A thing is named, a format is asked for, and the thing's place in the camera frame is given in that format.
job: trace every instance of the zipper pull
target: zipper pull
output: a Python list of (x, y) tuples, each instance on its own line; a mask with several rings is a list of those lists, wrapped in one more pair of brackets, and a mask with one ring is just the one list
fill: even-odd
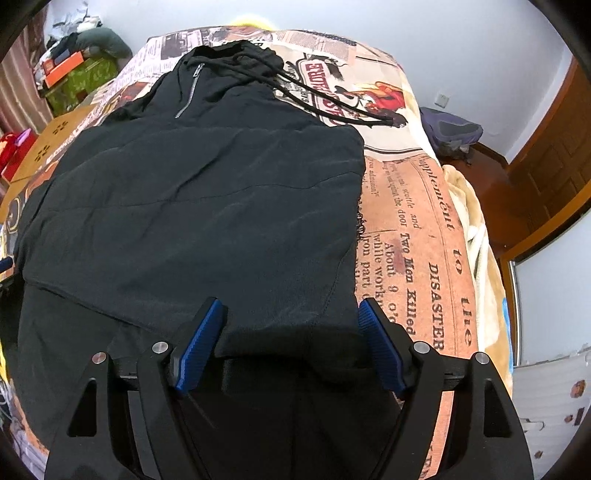
[(195, 73), (193, 73), (193, 78), (196, 79), (197, 77), (199, 77), (199, 74), (201, 73), (201, 69), (203, 68), (203, 63), (200, 63), (199, 65), (197, 65), (197, 68), (195, 69)]

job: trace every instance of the white wall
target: white wall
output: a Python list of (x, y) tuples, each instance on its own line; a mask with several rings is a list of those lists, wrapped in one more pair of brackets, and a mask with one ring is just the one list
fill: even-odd
[[(264, 16), (278, 28), (365, 42), (398, 59), (420, 105), (434, 107), (436, 95), (446, 94), (449, 112), (482, 124), (482, 142), (512, 156), (532, 118), (540, 117), (540, 105), (543, 113), (547, 109), (544, 99), (565, 48), (528, 0), (88, 1), (90, 13), (100, 15), (133, 51), (150, 36), (226, 24), (243, 14)], [(59, 14), (80, 2), (52, 4)]]

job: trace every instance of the pile of clothes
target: pile of clothes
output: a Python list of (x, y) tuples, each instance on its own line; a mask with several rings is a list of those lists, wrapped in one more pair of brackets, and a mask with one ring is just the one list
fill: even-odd
[(72, 69), (79, 65), (82, 59), (101, 57), (117, 60), (121, 69), (132, 57), (127, 44), (110, 28), (103, 27), (99, 17), (85, 14), (74, 24), (60, 22), (59, 28), (56, 25), (52, 28), (47, 40), (47, 51), (33, 68), (37, 89), (51, 87), (54, 82), (46, 82), (48, 75), (77, 52), (81, 54), (80, 61), (73, 63)]

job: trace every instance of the bed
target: bed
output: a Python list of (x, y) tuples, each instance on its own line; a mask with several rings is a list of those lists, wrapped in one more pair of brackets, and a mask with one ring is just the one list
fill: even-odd
[[(505, 293), (478, 199), (459, 172), (450, 166), (441, 168), (421, 126), (413, 91), (396, 60), (336, 35), (223, 26), (150, 38), (120, 75), (95, 93), (90, 113), (47, 156), (27, 186), (13, 199), (7, 198), (10, 203), (3, 207), (9, 216), (0, 236), (2, 257), (12, 254), (20, 211), (30, 192), (51, 176), (82, 130), (99, 125), (117, 107), (146, 94), (192, 48), (235, 40), (271, 48), (284, 59), (284, 69), (292, 77), (350, 106), (393, 119), (394, 127), (357, 127), (365, 140), (366, 173), (358, 211), (356, 296), (359, 301), (376, 298), (391, 321), (441, 353), (468, 358), (477, 350), (486, 351), (510, 392), (512, 359)], [(358, 116), (312, 96), (288, 79), (282, 83), (317, 109)], [(280, 92), (277, 96), (299, 108)], [(323, 116), (319, 119), (338, 124)], [(5, 432), (29, 469), (42, 478), (47, 446), (40, 444), (27, 424), (11, 384), (10, 364), (3, 355), (0, 364), (0, 388), (6, 400), (2, 408), (10, 419)], [(441, 402), (422, 478), (437, 472), (451, 408), (448, 394)]]

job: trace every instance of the cardboard box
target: cardboard box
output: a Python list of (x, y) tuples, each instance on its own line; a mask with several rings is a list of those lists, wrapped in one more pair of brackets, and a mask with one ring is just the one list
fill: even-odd
[(8, 214), (8, 204), (27, 186), (30, 178), (45, 164), (45, 160), (70, 136), (94, 108), (94, 105), (80, 106), (73, 112), (54, 118), (39, 135), (35, 144), (23, 159), (14, 174), (8, 191), (0, 205), (0, 223)]

